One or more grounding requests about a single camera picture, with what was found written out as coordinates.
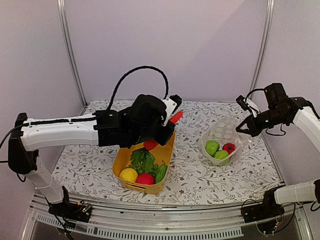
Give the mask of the red toy tomato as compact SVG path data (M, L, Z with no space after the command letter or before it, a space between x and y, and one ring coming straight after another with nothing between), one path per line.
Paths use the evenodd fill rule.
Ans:
M236 150L236 147L233 143L226 143L223 145L222 149L226 152L228 152L228 154L230 155L231 153L233 153Z

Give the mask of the clear zip top bag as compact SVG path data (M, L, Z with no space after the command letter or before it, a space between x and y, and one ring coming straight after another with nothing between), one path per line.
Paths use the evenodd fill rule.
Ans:
M243 150L252 142L251 138L236 131L240 121L233 117L223 117L214 122L200 137L199 151L215 166L225 166L238 159ZM217 159L210 156L205 150L208 141L216 141L220 147L224 144L234 144L235 150L224 159Z

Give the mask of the green toy broccoli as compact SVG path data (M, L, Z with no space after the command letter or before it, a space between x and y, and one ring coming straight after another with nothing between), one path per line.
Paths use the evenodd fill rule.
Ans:
M140 174L147 174L147 171L153 166L158 165L156 158L145 148L136 149L130 156L129 168L132 168Z

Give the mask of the green toy cabbage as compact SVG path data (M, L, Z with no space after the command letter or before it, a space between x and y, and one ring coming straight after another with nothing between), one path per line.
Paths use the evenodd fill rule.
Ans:
M217 151L214 158L218 161L219 165L225 165L230 162L229 153L226 150Z

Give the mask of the green toy apple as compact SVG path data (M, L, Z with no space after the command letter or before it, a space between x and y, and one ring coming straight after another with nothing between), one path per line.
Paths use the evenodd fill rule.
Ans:
M211 157L213 157L219 149L220 149L220 144L215 140L208 140L205 143L205 151Z

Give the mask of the red toy apple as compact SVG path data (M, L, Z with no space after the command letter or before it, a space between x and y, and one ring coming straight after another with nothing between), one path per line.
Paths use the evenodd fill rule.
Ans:
M148 173L142 173L137 177L135 182L142 185L154 185L155 178Z

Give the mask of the orange toy carrot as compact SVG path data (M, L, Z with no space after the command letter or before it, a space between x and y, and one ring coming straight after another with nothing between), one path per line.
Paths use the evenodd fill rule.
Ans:
M180 118L183 116L183 111L179 111L178 113L176 113L174 116L172 116L169 121L173 124L176 124ZM154 139L152 140L148 140L148 141L145 141L143 143L143 147L148 150L148 151L152 151L154 148L156 148L158 146L158 142Z

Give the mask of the green toy grapes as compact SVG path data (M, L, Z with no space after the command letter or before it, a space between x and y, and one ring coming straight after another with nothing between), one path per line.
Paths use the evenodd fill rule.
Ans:
M159 172L159 166L153 165L146 173L152 175L154 178Z

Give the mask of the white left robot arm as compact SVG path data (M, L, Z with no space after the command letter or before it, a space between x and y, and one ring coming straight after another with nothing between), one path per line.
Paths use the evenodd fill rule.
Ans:
M14 128L5 135L8 166L26 176L63 217L70 217L74 205L38 161L39 149L69 145L130 148L149 140L164 146L175 130L170 117L181 102L177 95L159 99L140 94L121 111L108 107L92 114L57 119L33 119L20 113Z

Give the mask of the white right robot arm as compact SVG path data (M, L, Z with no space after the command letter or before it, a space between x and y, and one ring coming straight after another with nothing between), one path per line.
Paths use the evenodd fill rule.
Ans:
M251 137L260 135L263 131L280 126L293 125L296 134L286 138L285 150L297 148L294 157L302 163L311 165L315 161L310 153L320 151L320 116L313 104L301 96L289 97L281 83L272 83L260 89L264 93L267 110L260 111L258 106L250 100L251 90L246 96L239 95L236 99L238 105L248 111L249 115L236 127L236 131ZM264 194L265 202L259 206L258 213L262 218L269 218L278 210L278 205L319 203L320 177L312 174L302 178L302 182L276 187Z

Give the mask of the yellow plastic basket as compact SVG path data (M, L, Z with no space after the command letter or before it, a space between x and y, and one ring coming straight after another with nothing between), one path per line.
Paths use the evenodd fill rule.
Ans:
M159 194L169 171L175 139L174 133L164 146L148 141L121 148L112 166L113 174L126 189Z

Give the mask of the yellow toy lemon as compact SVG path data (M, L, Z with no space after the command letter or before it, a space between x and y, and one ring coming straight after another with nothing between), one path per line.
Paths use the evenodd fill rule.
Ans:
M138 173L135 169L133 168L125 168L123 169L120 174L119 174L119 178L122 180L125 180L127 182L135 182L136 179L138 178Z

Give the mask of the aluminium frame post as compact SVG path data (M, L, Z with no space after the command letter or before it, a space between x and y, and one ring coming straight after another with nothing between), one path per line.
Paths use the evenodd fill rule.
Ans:
M267 0L262 37L261 37L261 42L260 42L260 47L257 55L255 68L253 71L250 90L253 90L257 87L260 73L263 67L263 62L264 62L265 54L267 51L268 41L269 41L270 32L272 28L274 8L275 8L275 0Z
M78 66L73 50L73 45L72 45L72 40L71 40L71 35L70 35L70 29L69 29L69 24L68 24L68 17L67 17L67 10L66 10L66 3L64 0L57 0L57 10L58 10L58 15L59 15L59 20L60 20L60 25L61 25L61 30L62 30L62 35L63 35L63 40L65 44L65 49L66 49L66 54L68 57L71 73L73 76L74 84L80 99L81 104L86 107L88 105L86 96L85 96L85 91L80 79L79 71L78 71Z

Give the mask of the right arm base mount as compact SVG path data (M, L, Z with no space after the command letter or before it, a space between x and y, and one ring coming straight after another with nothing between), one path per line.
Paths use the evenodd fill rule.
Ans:
M242 206L240 213L244 218L245 223L257 222L273 218L272 221L259 223L257 225L258 230L264 235L274 234L283 220L284 207L276 203L275 191L280 187L274 187L267 190L263 194L263 200L261 203L253 199L246 200Z

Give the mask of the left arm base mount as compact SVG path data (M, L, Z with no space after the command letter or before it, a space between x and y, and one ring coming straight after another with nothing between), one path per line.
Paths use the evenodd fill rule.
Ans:
M92 215L92 205L85 203L83 200L77 203L70 202L67 189L62 186L63 199L60 203L49 203L48 212L57 217L67 220L88 223Z

